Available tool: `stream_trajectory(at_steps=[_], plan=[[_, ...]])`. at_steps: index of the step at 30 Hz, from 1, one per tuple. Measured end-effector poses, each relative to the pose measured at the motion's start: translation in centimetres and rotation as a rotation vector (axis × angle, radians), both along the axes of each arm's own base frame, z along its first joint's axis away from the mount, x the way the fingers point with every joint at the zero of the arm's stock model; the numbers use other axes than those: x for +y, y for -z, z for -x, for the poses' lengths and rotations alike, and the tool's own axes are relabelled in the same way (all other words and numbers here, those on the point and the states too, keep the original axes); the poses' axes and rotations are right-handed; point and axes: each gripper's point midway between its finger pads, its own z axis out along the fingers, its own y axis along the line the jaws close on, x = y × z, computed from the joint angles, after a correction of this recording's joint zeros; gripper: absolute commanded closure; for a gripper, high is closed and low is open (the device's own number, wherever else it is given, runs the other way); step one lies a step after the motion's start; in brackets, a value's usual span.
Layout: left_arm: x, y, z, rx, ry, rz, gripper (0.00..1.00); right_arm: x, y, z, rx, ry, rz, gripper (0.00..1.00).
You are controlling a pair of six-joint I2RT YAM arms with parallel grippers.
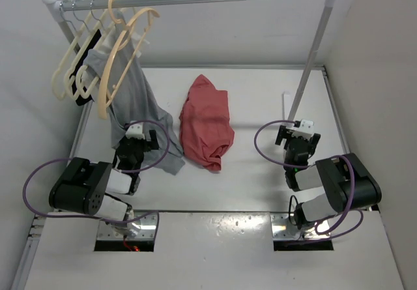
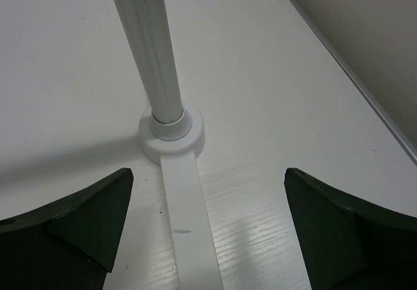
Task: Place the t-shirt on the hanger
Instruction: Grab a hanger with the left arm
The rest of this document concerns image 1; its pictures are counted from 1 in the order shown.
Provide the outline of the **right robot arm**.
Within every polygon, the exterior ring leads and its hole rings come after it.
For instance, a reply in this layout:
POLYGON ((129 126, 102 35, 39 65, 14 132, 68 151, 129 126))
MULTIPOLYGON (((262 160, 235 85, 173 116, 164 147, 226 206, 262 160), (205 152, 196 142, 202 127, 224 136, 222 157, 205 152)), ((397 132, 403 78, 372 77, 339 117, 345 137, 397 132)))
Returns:
POLYGON ((285 179, 292 191, 324 190, 316 198, 296 204, 291 221, 299 229, 341 214, 345 209, 376 205, 382 199, 377 181, 354 153, 308 164, 321 137, 312 128, 312 123, 304 121, 297 121, 292 129, 281 125, 275 142, 276 145, 285 144, 285 179))

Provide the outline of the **red t shirt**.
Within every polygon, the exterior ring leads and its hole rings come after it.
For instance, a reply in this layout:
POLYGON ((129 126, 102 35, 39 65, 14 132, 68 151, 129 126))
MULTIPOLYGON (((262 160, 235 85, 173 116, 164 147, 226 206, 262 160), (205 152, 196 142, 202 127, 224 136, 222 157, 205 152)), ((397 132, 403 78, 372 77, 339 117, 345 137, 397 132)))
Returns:
POLYGON ((204 75, 189 88, 180 113, 180 142, 185 157, 203 168, 222 169, 222 156, 233 145, 228 92, 218 90, 204 75))

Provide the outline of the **beige plastic hanger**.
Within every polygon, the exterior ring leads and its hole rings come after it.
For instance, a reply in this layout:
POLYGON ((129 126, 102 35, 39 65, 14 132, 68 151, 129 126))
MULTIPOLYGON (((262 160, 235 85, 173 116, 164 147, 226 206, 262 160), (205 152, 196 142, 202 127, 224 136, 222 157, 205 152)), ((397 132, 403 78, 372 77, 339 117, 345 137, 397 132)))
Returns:
POLYGON ((111 105, 111 103, 113 102, 115 95, 117 94, 127 72, 128 69, 130 68, 130 66, 132 65, 134 59, 136 58, 136 54, 139 51, 139 48, 141 47, 146 34, 150 31, 154 19, 155 18, 159 18, 160 15, 159 13, 151 7, 145 7, 142 8, 141 10, 139 10, 138 12, 136 12, 132 18, 125 23, 121 18, 116 18, 114 13, 113 13, 113 4, 114 0, 108 0, 108 12, 110 14, 111 19, 113 20, 113 23, 115 25, 117 24, 121 24, 124 25, 123 30, 121 31, 120 35, 118 36, 116 42, 113 45, 113 48, 111 49, 111 52, 109 54, 108 60, 106 62, 106 65, 104 67, 104 71, 102 73, 102 77, 100 78, 100 85, 99 85, 99 89, 98 89, 98 101, 97 101, 97 106, 98 106, 98 116, 101 119, 107 119, 107 108, 111 105), (115 60, 115 57, 117 55, 117 53, 119 51, 121 51, 130 41, 131 41, 131 37, 133 32, 135 31, 135 27, 136 27, 136 22, 139 19, 140 16, 142 16, 143 14, 147 15, 147 26, 146 28, 144 28, 144 32, 141 36, 141 39, 139 40, 139 42, 137 43, 136 47, 134 48, 130 58, 128 59, 128 62, 120 76, 120 78, 117 80, 117 83, 115 85, 112 86, 112 92, 110 94, 108 94, 108 81, 109 81, 109 76, 111 73, 111 68, 113 66, 113 62, 115 60))

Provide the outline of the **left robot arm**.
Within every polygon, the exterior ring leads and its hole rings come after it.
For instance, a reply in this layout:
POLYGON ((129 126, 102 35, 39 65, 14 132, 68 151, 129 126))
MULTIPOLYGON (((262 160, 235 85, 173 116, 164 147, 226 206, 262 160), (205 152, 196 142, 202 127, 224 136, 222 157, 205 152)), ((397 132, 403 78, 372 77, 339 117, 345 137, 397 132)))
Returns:
POLYGON ((134 210, 116 195, 136 193, 145 153, 159 149, 155 130, 149 130, 148 138, 138 130, 138 125, 128 129, 111 163, 73 158, 51 189, 50 206, 97 217, 113 227, 131 227, 128 221, 134 218, 134 210))

